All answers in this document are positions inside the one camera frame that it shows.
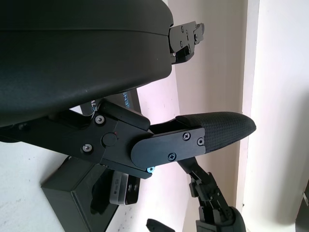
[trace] blue screw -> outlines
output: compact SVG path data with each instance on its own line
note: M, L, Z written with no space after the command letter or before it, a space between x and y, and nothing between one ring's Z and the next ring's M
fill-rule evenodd
M147 168L147 172L148 172L148 173L153 173L154 170L155 170L155 167Z

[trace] hex bolt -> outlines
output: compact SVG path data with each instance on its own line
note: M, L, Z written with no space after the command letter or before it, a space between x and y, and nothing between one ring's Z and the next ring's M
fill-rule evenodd
M204 138L199 138L199 139L197 140L197 145L199 145L199 146L203 146L204 143L205 143Z
M105 121L105 118L104 118L102 115L98 115L98 116L96 116L96 118L95 118L95 122L96 122L97 124L103 124L104 121Z
M191 135L189 132L186 132L183 134L183 140L188 141L191 138Z
M90 152L90 151L92 151L92 145L85 144L82 149L83 149L84 152Z
M168 155L168 160L169 161L174 161L176 159L176 154L175 153L170 153L169 155Z
M131 190L132 190L132 185L129 184L129 186L127 187L127 191L128 191L128 192L131 192Z
M154 170L155 170L155 167L147 168L147 172L148 172L148 173L153 173Z

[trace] metal bracket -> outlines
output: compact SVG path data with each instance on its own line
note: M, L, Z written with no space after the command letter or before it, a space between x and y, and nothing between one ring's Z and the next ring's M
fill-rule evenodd
M194 54L195 45L204 39L204 24L186 23L169 30L169 49L172 64L188 61Z
M137 167L148 168L203 155L206 152L204 136L204 128L154 135L134 145L132 162Z

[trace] black box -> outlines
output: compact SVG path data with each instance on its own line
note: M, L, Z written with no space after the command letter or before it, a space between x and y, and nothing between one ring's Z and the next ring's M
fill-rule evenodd
M118 206L110 204L113 170L71 158L42 185L66 232L103 232Z

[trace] screw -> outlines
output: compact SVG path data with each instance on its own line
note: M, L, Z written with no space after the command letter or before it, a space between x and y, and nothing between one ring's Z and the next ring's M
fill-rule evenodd
M29 128L30 127L27 123L22 123L22 124L19 124L19 126L18 126L18 129L21 130L21 131L28 131Z
M204 139L203 139L203 138L199 138L199 139L197 140L197 145L203 146L203 145L204 145Z
M127 187L127 191L128 191L128 192L131 192L131 189L132 189L132 185L129 184L129 186Z
M191 135L189 132L186 132L183 134L183 140L188 141L190 139Z
M105 121L105 118L102 115L96 116L95 122L97 124L102 124L102 123L104 123L104 121Z
M84 146L83 146L83 151L84 152L90 152L92 150L92 145L90 145L90 144L85 144Z
M174 161L176 159L176 154L175 153L170 153L169 155L168 155L168 160L169 161Z
M155 170L155 167L147 168L147 172L148 172L148 173L153 173L154 170Z

